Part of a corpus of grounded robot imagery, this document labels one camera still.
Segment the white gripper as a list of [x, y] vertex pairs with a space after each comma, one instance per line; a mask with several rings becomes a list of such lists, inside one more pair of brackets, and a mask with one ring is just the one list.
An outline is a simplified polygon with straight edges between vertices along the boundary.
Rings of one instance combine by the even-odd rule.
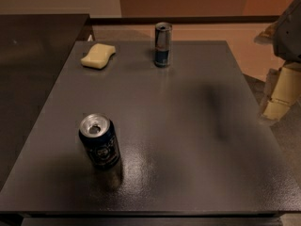
[[301, 0], [293, 0], [279, 16], [273, 38], [274, 54], [286, 61], [266, 76], [260, 115], [279, 121], [301, 96]]

